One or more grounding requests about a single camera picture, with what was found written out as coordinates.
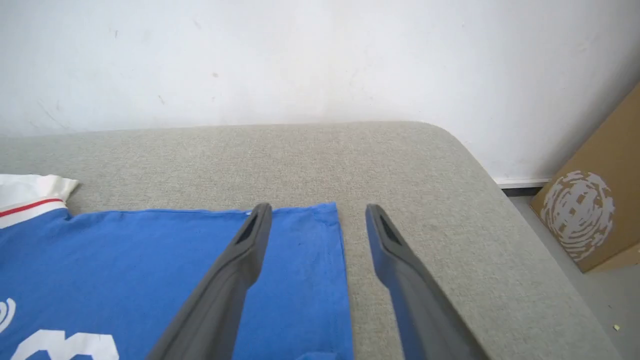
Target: white printed design on box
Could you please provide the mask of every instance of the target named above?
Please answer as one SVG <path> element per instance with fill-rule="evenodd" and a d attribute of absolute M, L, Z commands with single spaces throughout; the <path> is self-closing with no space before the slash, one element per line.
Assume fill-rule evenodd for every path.
<path fill-rule="evenodd" d="M 560 177 L 545 196 L 540 218 L 578 262 L 607 239 L 613 228 L 611 189 L 592 172 Z"/>

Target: gray upholstered bench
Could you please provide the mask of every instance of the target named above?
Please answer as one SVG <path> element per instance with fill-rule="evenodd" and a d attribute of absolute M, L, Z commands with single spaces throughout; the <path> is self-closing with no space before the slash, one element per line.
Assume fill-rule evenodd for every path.
<path fill-rule="evenodd" d="M 382 205 L 494 359 L 617 359 L 518 211 L 446 131 L 415 122 L 198 127 L 2 139 L 0 172 L 81 186 L 73 213 L 336 201 L 357 359 L 402 357 L 364 210 Z"/>

